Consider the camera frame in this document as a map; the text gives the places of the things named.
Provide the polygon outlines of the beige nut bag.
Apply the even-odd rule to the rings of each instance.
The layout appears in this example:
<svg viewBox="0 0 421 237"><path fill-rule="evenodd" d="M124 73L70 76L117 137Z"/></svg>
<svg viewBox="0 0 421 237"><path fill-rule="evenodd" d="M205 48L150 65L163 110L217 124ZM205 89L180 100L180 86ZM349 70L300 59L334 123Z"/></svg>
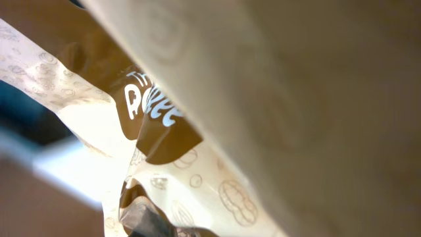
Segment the beige nut bag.
<svg viewBox="0 0 421 237"><path fill-rule="evenodd" d="M419 1L2 1L1 80L103 160L105 236L420 235Z"/></svg>

